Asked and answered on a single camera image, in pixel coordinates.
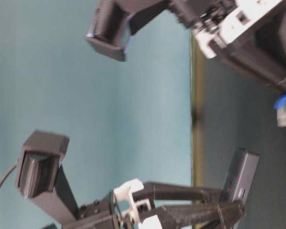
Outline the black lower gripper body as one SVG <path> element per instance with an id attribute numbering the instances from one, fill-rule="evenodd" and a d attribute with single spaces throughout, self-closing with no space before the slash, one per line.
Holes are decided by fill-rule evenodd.
<path id="1" fill-rule="evenodd" d="M 139 179 L 124 182 L 102 200 L 82 206 L 79 219 L 62 224 L 63 229 L 160 229 L 155 209 L 161 184 Z"/>

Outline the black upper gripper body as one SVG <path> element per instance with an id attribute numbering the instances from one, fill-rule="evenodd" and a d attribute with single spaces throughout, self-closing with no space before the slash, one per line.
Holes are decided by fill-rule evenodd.
<path id="1" fill-rule="evenodd" d="M 192 30 L 198 47 L 208 59 L 240 38 L 277 9 L 281 0 L 171 0 L 169 9 L 184 27 Z"/>

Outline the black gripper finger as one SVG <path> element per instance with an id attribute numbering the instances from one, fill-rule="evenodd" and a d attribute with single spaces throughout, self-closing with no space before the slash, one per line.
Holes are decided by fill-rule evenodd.
<path id="1" fill-rule="evenodd" d="M 133 199 L 143 200 L 200 200 L 203 202 L 218 202 L 223 191 L 208 187 L 188 187 L 165 183 L 147 182 L 143 189 L 133 192 Z"/>
<path id="2" fill-rule="evenodd" d="M 191 205 L 167 205 L 157 208 L 157 215 L 165 229 L 180 229 L 200 223 L 217 223 L 222 229 L 230 229 L 244 215 L 240 201 Z"/>
<path id="3" fill-rule="evenodd" d="M 242 74 L 286 92 L 286 9 L 239 9 L 220 30 L 220 58 Z"/>

